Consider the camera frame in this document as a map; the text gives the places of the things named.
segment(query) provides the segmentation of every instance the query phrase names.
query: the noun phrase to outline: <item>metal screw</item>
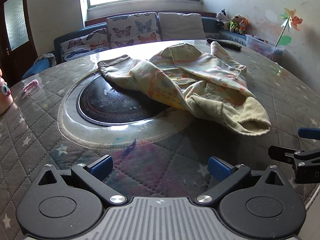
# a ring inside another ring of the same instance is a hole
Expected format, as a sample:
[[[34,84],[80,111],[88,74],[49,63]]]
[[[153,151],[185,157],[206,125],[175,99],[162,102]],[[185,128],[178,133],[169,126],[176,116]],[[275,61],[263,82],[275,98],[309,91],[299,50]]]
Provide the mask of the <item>metal screw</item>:
[[[200,203],[209,203],[212,201],[212,197],[208,195],[201,195],[201,196],[198,196],[196,200]]]
[[[110,197],[110,201],[112,203],[122,203],[125,201],[125,197],[121,195],[113,195],[112,197]]]

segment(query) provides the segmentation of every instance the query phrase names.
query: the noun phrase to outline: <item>door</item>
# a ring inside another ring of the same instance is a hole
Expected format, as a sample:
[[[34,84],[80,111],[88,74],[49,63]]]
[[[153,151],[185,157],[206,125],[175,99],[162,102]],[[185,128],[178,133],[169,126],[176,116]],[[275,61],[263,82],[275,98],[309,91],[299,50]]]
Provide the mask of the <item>door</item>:
[[[12,86],[37,58],[26,0],[0,0],[0,47],[1,69]]]

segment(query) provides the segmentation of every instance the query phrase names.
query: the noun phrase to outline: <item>cartoon eye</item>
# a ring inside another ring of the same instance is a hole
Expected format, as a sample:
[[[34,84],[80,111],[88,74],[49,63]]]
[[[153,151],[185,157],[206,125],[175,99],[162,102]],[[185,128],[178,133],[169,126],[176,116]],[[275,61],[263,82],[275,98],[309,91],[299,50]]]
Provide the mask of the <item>cartoon eye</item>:
[[[9,90],[9,88],[7,87],[6,84],[1,86],[1,92],[2,92],[2,94],[4,94],[5,96],[8,95],[8,90]]]

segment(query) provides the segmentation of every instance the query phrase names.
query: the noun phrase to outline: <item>orange plush toy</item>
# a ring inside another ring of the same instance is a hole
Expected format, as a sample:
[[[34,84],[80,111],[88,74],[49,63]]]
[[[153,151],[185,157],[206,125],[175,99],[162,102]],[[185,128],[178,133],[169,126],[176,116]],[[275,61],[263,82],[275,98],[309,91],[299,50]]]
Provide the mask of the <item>orange plush toy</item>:
[[[8,88],[7,82],[2,78],[2,71],[0,69],[0,114],[3,114],[11,106],[12,102],[11,91]]]
[[[243,18],[242,21],[239,23],[240,27],[239,27],[239,34],[244,35],[245,32],[245,28],[248,25],[248,20],[246,18]]]

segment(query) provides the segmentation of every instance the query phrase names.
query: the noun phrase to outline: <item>blue sofa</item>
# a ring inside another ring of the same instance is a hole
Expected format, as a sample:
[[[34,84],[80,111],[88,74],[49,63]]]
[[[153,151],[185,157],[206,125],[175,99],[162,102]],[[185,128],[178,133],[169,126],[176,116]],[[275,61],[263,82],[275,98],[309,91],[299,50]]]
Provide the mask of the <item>blue sofa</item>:
[[[231,33],[225,30],[220,29],[216,25],[216,19],[210,18],[210,17],[201,17],[202,25],[204,29],[204,33],[206,34],[207,38],[214,38],[214,39],[224,39],[224,40],[232,40],[236,41],[242,45],[245,45],[246,43],[246,36],[239,35],[235,33]],[[158,26],[158,32],[161,36],[161,26],[159,22],[159,17],[157,16],[157,26]],[[82,28],[80,30],[77,30],[75,32],[71,32],[65,35],[62,35],[58,38],[56,38],[53,41],[54,44],[54,51],[51,51],[56,57],[57,64],[61,63],[61,54],[60,54],[60,44],[69,41],[71,39],[75,39],[81,36],[88,35],[89,33],[92,33],[95,30],[107,28],[107,23],[97,24],[89,27]],[[36,64],[34,64],[23,76],[23,79],[31,76],[33,74],[39,73],[47,68],[50,67],[50,61],[49,59],[42,59]]]

